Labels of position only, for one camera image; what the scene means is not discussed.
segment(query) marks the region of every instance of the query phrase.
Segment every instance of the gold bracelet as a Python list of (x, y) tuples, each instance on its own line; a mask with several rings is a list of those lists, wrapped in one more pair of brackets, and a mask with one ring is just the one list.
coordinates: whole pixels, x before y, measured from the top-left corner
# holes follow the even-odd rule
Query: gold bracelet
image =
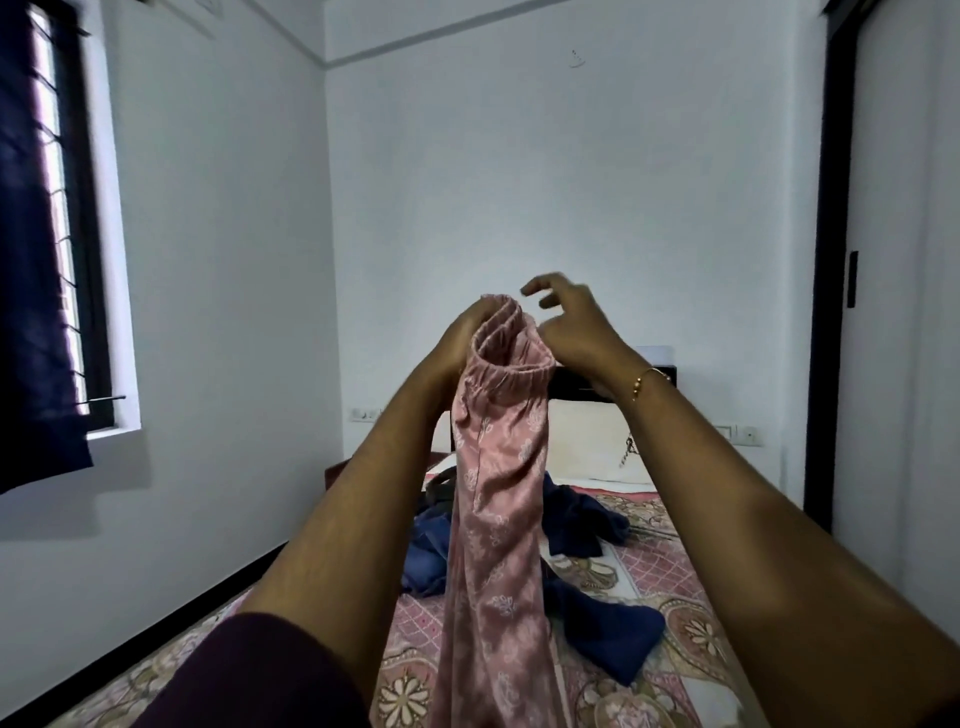
[(643, 385), (643, 378), (648, 374), (650, 374), (651, 372), (656, 372), (657, 374), (662, 376), (664, 379), (668, 378), (667, 375), (661, 372), (659, 369), (657, 369), (657, 367), (650, 367), (650, 369), (644, 370), (640, 374), (640, 376), (636, 378), (636, 381), (634, 382), (634, 401), (636, 401), (636, 398), (639, 397), (640, 395), (640, 387)]

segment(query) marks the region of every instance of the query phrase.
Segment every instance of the pink pants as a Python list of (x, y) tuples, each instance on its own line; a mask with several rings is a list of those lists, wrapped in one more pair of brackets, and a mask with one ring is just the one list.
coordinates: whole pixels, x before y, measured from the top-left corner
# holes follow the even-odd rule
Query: pink pants
[(457, 492), (432, 728), (563, 724), (540, 583), (550, 350), (509, 296), (453, 402)]

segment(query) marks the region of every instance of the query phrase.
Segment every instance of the window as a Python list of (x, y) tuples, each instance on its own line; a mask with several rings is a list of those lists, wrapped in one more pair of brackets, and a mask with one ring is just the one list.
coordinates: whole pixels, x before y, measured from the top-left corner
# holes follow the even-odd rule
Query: window
[(88, 430), (114, 425), (100, 234), (81, 36), (65, 0), (35, 0), (34, 94), (57, 243), (60, 295), (78, 409)]

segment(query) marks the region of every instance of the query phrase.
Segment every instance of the person's left hand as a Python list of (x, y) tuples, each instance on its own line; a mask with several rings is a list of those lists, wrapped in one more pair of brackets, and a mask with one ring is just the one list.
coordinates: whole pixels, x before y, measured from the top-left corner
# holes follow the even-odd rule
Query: person's left hand
[(481, 298), (447, 327), (437, 346), (423, 360), (423, 366), (443, 387), (444, 403), (449, 404), (456, 394), (460, 375), (467, 366), (473, 334), (499, 307), (493, 297)]

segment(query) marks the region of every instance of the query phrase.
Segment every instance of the black baseboard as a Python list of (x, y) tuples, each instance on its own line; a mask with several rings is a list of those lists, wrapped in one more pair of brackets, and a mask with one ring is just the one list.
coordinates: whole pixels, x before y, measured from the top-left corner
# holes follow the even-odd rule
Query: black baseboard
[(247, 564), (196, 599), (184, 604), (173, 614), (164, 617), (136, 637), (127, 640), (96, 662), (51, 688), (36, 700), (3, 718), (0, 720), (0, 728), (14, 726), (40, 728), (53, 722), (141, 660), (150, 657), (165, 644), (186, 632), (218, 607), (255, 584), (284, 546), (286, 544), (281, 544), (256, 561)]

